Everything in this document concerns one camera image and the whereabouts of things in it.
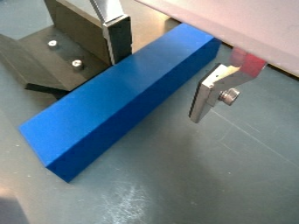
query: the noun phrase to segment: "bolt head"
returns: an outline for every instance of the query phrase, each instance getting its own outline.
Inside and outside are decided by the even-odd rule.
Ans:
[[[59,47],[59,42],[58,42],[58,40],[51,40],[50,42],[49,42],[49,47],[54,50],[54,49],[58,49],[58,47]]]
[[[83,67],[85,67],[85,66],[83,66],[83,62],[82,62],[81,59],[75,59],[75,60],[71,62],[71,65],[73,65],[75,71],[82,70]]]
[[[240,98],[240,91],[236,88],[221,92],[220,100],[224,101],[228,105],[233,105],[236,100]]]

